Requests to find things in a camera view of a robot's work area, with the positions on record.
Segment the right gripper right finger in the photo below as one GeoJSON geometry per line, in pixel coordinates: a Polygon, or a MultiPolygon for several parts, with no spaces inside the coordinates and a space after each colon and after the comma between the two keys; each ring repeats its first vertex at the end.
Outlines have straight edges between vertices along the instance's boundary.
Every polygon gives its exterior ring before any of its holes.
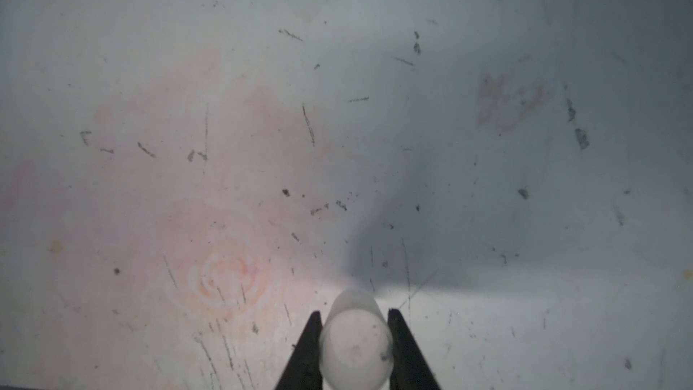
{"type": "Polygon", "coordinates": [[[393,336],[391,390],[441,390],[398,309],[388,311],[387,324],[393,336]]]}

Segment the white glue stick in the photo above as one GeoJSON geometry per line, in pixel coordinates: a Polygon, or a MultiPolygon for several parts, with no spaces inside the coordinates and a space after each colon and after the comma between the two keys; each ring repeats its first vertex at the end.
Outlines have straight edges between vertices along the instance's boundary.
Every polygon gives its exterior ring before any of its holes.
{"type": "Polygon", "coordinates": [[[319,336],[319,369],[332,389],[377,390],[393,372],[393,336],[372,294],[337,296],[319,336]]]}

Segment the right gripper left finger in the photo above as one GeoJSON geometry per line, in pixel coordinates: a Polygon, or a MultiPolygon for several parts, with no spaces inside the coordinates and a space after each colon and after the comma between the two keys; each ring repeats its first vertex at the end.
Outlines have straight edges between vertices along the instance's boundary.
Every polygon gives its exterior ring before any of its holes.
{"type": "Polygon", "coordinates": [[[275,390],[323,390],[323,377],[319,370],[322,328],[321,312],[312,312],[275,390]]]}

